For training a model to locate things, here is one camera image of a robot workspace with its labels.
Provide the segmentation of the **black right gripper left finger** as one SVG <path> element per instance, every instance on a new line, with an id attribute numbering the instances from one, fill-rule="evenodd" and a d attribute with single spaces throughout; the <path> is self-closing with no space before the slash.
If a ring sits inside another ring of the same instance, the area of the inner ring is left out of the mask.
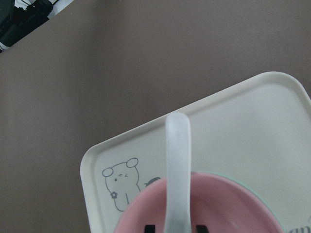
<path id="1" fill-rule="evenodd" d="M 145 225 L 144 233 L 155 233 L 155 225 Z"/>

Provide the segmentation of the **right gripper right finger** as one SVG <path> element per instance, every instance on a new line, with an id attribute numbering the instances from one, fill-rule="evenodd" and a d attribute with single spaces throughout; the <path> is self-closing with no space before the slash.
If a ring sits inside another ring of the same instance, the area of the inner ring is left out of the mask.
<path id="1" fill-rule="evenodd" d="M 209 233 L 209 230 L 206 225 L 196 225 L 197 233 Z"/>

